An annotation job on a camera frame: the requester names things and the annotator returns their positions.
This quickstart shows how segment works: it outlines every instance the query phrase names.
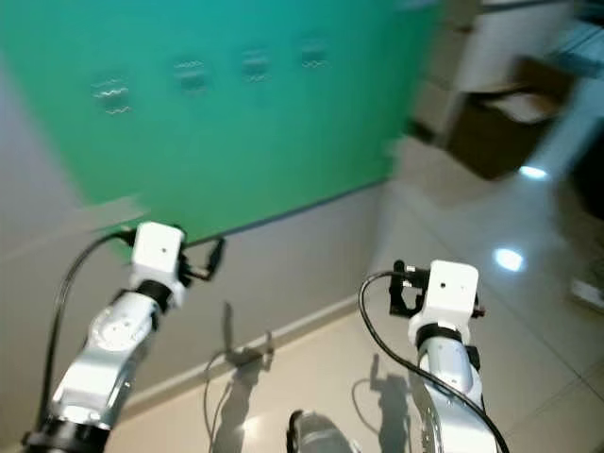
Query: green wall panel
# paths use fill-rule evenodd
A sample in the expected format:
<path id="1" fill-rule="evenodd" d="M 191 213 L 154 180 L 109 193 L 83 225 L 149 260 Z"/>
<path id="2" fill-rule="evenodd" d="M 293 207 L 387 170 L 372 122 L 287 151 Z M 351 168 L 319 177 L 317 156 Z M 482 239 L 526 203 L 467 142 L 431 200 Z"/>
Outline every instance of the green wall panel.
<path id="1" fill-rule="evenodd" d="M 193 238 L 385 178 L 411 106 L 435 2 L 4 0 L 0 49 L 29 108 L 91 203 L 136 194 Z M 319 42 L 325 64 L 305 68 Z M 266 78 L 243 76 L 261 52 Z M 206 89 L 174 64 L 198 59 Z M 92 84 L 119 77 L 132 110 Z"/>

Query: cardboard box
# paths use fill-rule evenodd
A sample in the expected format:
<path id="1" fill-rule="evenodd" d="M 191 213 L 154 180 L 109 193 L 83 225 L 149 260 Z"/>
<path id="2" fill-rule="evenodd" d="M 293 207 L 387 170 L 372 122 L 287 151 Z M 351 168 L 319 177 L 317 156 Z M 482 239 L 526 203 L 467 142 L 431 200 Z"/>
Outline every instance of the cardboard box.
<path id="1" fill-rule="evenodd" d="M 474 173 L 494 179 L 520 168 L 575 85 L 575 77 L 521 58 L 512 82 L 466 95 L 447 145 Z"/>

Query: tiled floor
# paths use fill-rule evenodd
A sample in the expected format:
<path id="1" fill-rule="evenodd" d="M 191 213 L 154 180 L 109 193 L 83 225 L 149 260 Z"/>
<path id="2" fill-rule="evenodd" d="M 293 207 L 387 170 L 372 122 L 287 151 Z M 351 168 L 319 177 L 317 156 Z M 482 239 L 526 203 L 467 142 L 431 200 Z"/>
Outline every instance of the tiled floor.
<path id="1" fill-rule="evenodd" d="M 598 221 L 566 184 L 522 176 L 485 182 L 438 149 L 413 140 L 401 148 L 372 268 L 396 258 L 476 265 L 488 312 L 471 329 L 487 410 L 511 451 L 604 448 L 604 314 L 568 296 L 570 279 L 585 275 L 602 253 Z M 519 272 L 494 262 L 498 247 L 524 257 Z M 385 286 L 370 293 L 377 328 L 400 354 L 414 357 L 407 323 L 387 315 L 385 296 Z M 109 451 L 208 451 L 203 390 L 124 422 Z M 214 452 L 284 451 L 287 419 L 298 408 L 329 415 L 364 452 L 418 452 L 420 423 L 408 390 L 407 373 L 378 353 L 353 314 L 279 349 L 270 366 L 214 380 L 210 418 L 226 392 Z"/>

